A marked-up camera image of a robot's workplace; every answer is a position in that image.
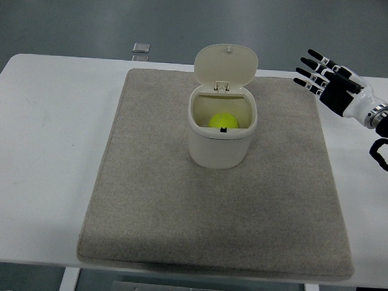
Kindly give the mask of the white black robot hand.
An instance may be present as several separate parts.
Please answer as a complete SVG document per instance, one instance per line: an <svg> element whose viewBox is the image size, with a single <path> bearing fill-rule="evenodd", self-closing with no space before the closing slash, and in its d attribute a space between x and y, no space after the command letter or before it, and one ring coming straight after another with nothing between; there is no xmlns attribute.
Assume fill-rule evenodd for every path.
<svg viewBox="0 0 388 291"><path fill-rule="evenodd" d="M388 115L388 104L376 97L373 87L345 66L341 66L315 50L311 59L303 57L310 72L297 68L302 77L293 81L312 94L340 117L354 118L364 127L374 129Z"/></svg>

